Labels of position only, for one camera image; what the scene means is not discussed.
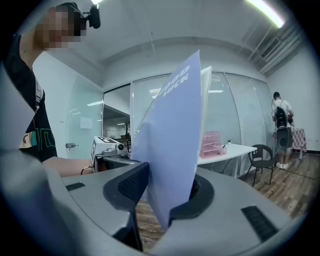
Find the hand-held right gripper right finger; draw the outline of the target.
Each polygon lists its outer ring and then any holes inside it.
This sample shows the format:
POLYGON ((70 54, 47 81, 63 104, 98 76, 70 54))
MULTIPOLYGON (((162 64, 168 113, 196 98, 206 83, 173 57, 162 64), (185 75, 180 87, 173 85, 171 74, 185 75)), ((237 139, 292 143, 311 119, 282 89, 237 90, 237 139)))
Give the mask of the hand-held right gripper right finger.
POLYGON ((301 227, 278 205, 242 180, 198 168, 214 190, 211 204, 196 218, 173 220, 155 244, 155 256, 274 256, 301 227), (258 209, 275 233, 262 240, 243 210, 258 209))

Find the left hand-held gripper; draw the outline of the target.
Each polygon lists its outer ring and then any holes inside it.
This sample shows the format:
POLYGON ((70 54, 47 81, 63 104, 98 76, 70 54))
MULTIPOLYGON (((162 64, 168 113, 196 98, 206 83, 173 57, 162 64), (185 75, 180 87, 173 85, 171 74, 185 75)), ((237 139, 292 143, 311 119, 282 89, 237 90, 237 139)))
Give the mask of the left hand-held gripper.
POLYGON ((95 136, 90 155, 94 173, 139 162, 130 159, 130 154, 122 143, 108 137, 95 136))

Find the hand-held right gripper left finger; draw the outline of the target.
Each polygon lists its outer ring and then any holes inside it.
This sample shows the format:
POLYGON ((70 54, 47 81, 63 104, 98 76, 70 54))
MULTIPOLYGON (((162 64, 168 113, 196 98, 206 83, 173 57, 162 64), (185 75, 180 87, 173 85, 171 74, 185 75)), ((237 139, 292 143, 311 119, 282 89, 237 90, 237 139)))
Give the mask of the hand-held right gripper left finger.
POLYGON ((131 163, 62 181, 90 221, 116 240, 142 251, 136 206, 148 180, 148 163, 131 163))

